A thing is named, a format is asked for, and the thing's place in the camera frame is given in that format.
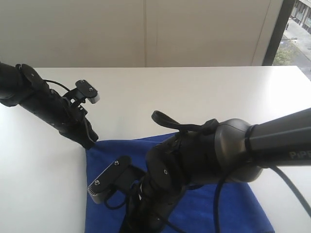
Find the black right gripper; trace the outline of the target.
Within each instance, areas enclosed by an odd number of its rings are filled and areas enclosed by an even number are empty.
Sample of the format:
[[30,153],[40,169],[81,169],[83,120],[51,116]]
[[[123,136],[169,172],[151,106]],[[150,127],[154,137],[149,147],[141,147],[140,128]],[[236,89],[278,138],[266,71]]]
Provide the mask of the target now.
[[161,201],[163,190],[152,183],[151,176],[130,165],[120,176],[126,187],[125,215],[120,233],[160,233],[165,228],[163,219],[168,204]]

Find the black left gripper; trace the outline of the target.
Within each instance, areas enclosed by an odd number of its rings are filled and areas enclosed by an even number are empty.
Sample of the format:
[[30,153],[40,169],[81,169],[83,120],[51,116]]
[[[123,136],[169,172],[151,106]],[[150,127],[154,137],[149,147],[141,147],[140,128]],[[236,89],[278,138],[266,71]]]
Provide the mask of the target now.
[[76,94],[76,89],[73,89],[62,97],[64,103],[68,104],[65,105],[65,110],[69,121],[64,123],[64,128],[59,133],[88,150],[95,145],[99,136],[86,118],[87,110],[81,106],[82,102],[77,99]]

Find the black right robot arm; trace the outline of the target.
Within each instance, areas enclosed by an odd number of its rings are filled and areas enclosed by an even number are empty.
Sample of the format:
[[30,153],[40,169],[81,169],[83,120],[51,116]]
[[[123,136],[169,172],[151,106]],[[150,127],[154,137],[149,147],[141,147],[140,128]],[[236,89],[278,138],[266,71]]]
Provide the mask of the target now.
[[307,213],[310,205],[281,166],[311,163],[311,111],[302,110],[262,124],[233,118],[203,125],[180,124],[161,111],[152,120],[176,133],[146,154],[147,172],[134,187],[120,227],[122,233],[159,233],[190,189],[216,184],[213,221],[220,231],[219,202],[225,183],[254,181],[265,168],[277,173]]

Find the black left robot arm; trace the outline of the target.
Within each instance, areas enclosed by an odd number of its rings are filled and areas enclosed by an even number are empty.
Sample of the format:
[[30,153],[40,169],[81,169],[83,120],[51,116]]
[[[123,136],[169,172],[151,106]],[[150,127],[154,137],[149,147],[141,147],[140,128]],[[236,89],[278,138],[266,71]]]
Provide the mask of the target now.
[[88,150],[99,137],[86,118],[87,110],[81,104],[86,100],[95,104],[99,94],[86,80],[77,81],[75,86],[61,96],[31,66],[0,65],[1,104],[7,107],[20,105],[62,136]]

